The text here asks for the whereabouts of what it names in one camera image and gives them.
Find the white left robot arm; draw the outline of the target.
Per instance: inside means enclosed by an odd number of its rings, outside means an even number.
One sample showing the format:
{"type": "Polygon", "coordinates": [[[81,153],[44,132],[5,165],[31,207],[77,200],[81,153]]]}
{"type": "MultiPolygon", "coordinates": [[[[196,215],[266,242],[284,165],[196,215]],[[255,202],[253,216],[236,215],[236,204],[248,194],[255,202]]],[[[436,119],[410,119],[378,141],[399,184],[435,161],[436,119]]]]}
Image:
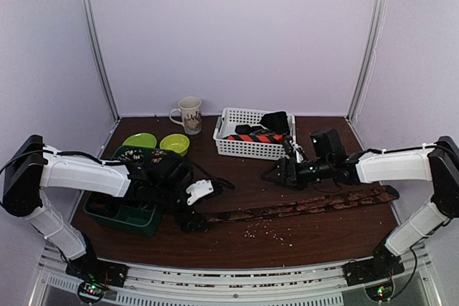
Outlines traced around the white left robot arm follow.
{"type": "Polygon", "coordinates": [[[88,280],[103,274],[87,235],[65,221],[45,194],[46,188],[92,191],[116,199],[170,208],[183,231],[204,228],[194,204],[217,190],[211,176],[194,180],[194,167],[173,151],[130,160],[100,160],[80,151],[58,150],[30,136],[1,168],[1,206],[28,221],[52,242],[71,269],[88,280]]]}

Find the dark red patterned tie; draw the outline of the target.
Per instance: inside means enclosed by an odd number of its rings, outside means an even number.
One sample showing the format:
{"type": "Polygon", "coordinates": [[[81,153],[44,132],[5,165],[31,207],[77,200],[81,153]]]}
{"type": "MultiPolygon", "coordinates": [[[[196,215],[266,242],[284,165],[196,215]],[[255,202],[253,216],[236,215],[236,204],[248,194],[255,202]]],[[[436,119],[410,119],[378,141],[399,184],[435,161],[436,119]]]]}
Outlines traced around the dark red patterned tie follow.
{"type": "Polygon", "coordinates": [[[289,216],[320,214],[330,211],[352,209],[360,206],[385,204],[399,198],[399,192],[389,185],[377,185],[370,189],[358,189],[345,193],[327,194],[314,199],[300,200],[227,212],[204,213],[209,223],[235,223],[252,220],[266,220],[289,216]]]}

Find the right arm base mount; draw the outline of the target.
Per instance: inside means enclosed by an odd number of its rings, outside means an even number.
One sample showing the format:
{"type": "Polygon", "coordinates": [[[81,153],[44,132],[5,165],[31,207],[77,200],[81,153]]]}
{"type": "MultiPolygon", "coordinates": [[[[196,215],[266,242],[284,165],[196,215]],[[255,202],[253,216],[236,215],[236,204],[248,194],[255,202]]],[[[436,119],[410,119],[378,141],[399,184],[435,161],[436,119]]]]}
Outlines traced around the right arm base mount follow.
{"type": "Polygon", "coordinates": [[[363,286],[366,296],[373,302],[389,302],[395,296],[394,277],[404,273],[400,259],[388,264],[375,257],[347,262],[343,267],[348,287],[363,286]]]}

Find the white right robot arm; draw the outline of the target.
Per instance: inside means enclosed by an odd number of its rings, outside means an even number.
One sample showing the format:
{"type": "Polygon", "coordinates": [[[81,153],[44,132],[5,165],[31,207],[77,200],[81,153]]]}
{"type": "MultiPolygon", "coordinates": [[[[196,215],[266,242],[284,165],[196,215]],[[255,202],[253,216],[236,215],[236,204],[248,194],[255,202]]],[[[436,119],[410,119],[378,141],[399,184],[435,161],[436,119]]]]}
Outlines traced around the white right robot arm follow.
{"type": "Polygon", "coordinates": [[[374,250],[367,265],[372,277],[383,278],[399,256],[446,221],[458,217],[458,147],[451,137],[442,136],[434,143],[417,147],[367,149],[351,155],[334,129],[317,130],[310,139],[316,159],[306,159],[302,148],[285,138],[285,157],[264,172],[262,180],[299,190],[327,179],[349,186],[379,181],[432,182],[430,200],[374,250]]]}

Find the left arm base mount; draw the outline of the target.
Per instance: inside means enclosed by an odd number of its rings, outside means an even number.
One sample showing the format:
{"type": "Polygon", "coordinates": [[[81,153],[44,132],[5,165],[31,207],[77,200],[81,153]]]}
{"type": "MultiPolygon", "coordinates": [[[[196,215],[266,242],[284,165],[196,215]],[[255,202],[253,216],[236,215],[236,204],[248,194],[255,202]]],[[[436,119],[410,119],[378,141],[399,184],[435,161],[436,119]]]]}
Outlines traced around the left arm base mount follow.
{"type": "Polygon", "coordinates": [[[80,301],[86,305],[93,305],[100,302],[111,287],[124,286],[128,274],[128,266],[99,261],[96,268],[88,270],[69,262],[65,272],[81,280],[76,292],[80,301]]]}

